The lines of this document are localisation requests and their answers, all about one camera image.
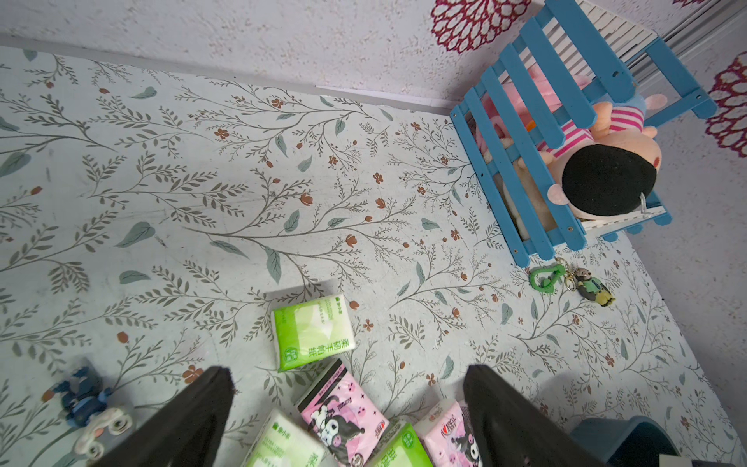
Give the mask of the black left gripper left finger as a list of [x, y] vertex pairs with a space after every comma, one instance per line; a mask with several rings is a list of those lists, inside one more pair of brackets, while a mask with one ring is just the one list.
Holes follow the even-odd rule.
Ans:
[[97, 466], [211, 466], [233, 404], [231, 370], [213, 366]]

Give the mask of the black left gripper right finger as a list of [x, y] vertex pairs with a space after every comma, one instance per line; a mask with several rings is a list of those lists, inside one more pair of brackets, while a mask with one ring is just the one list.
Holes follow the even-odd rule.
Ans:
[[463, 381], [473, 433], [486, 466], [602, 466], [486, 365]]

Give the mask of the dark teal storage box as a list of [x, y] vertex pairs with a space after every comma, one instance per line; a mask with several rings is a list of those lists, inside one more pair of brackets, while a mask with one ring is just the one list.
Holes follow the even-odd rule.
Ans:
[[680, 455], [665, 430], [647, 416], [587, 418], [570, 436], [608, 466], [659, 466], [660, 455]]

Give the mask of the green tissue pack top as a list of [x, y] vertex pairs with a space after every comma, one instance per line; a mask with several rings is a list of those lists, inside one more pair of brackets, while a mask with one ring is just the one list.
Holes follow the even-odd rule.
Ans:
[[280, 373], [356, 348], [348, 301], [342, 294], [276, 309], [270, 324]]

